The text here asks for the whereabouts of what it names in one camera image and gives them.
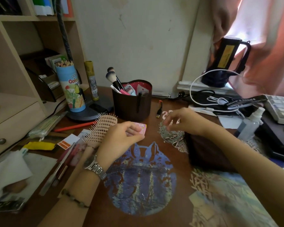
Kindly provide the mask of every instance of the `clear spray bottle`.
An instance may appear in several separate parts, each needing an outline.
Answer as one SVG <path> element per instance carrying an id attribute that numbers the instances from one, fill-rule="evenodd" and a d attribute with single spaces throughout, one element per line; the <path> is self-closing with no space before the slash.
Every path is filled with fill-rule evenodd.
<path id="1" fill-rule="evenodd" d="M 234 136 L 243 142 L 250 140 L 254 136 L 255 131 L 262 124 L 261 118 L 264 111 L 264 108 L 259 107 L 251 116 L 243 119 L 239 128 L 234 133 Z"/>

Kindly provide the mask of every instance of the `metal watch strap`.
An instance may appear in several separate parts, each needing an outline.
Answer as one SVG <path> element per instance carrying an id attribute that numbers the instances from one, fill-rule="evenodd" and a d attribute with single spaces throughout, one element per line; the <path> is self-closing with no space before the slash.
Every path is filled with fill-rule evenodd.
<path id="1" fill-rule="evenodd" d="M 104 180 L 106 178 L 105 171 L 102 169 L 102 167 L 97 162 L 95 162 L 88 169 L 91 171 L 94 171 L 100 177 L 101 180 Z"/>

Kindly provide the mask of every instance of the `bracelet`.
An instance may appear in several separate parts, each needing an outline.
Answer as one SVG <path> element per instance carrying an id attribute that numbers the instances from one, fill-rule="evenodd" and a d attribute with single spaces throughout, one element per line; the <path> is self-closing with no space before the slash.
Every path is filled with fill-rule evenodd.
<path id="1" fill-rule="evenodd" d="M 83 202 L 78 201 L 77 199 L 75 199 L 74 196 L 70 195 L 69 191 L 67 189 L 63 189 L 61 192 L 62 195 L 66 195 L 68 196 L 72 201 L 78 203 L 78 206 L 81 208 L 90 208 L 90 206 L 86 206 Z"/>

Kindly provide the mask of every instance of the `silver watch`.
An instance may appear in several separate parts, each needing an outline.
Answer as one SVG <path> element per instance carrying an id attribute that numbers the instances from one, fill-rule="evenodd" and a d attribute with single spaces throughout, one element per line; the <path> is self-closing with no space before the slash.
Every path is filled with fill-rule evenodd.
<path id="1" fill-rule="evenodd" d="M 106 178 L 106 173 L 97 162 L 97 155 L 90 156 L 83 164 L 83 168 L 87 170 L 94 171 L 101 180 Z"/>

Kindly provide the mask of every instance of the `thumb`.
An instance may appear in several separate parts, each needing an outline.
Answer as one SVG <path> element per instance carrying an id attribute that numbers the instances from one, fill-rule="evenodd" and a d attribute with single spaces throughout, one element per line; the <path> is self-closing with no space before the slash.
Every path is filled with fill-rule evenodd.
<path id="1" fill-rule="evenodd" d="M 129 145 L 133 145 L 134 143 L 137 143 L 145 138 L 142 134 L 137 134 L 134 136 L 126 137 L 126 140 L 128 141 Z"/>
<path id="2" fill-rule="evenodd" d="M 167 131 L 182 131 L 183 130 L 183 126 L 181 123 L 178 124 L 172 124 L 167 126 Z"/>

